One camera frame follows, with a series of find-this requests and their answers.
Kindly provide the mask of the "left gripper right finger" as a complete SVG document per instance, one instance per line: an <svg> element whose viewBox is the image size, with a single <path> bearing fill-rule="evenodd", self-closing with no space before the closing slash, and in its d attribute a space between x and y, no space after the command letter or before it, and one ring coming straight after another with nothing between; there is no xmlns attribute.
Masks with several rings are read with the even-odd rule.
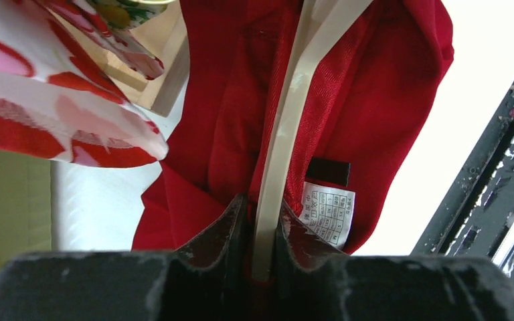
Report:
<svg viewBox="0 0 514 321"><path fill-rule="evenodd" d="M284 320L341 320L343 253L302 223L284 201L276 228L276 287Z"/></svg>

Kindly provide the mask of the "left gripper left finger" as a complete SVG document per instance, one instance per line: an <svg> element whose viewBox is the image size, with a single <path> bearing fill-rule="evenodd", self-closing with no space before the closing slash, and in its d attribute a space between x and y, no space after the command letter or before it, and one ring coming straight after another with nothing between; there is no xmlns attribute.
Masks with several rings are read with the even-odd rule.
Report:
<svg viewBox="0 0 514 321"><path fill-rule="evenodd" d="M185 320L233 320L242 315L248 200L236 195L221 216L177 250L175 298Z"/></svg>

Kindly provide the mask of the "red skirt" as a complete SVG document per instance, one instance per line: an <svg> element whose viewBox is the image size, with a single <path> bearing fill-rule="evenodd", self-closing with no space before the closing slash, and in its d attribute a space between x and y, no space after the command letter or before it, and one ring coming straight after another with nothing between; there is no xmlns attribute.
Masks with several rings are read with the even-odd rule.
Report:
<svg viewBox="0 0 514 321"><path fill-rule="evenodd" d="M240 193L258 199L300 1L182 1L190 55L181 120L143 193L132 247L176 249ZM374 1L313 76L284 198L295 213L311 162L356 194L343 250L373 233L388 189L454 56L440 1Z"/></svg>

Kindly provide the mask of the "cream plastic hanger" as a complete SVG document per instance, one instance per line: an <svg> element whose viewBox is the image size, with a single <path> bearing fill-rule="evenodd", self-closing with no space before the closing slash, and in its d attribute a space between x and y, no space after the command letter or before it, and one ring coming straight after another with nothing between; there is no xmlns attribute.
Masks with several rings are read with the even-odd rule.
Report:
<svg viewBox="0 0 514 321"><path fill-rule="evenodd" d="M304 1L271 131L256 208L252 279L266 282L291 155L314 72L370 5L369 0Z"/></svg>

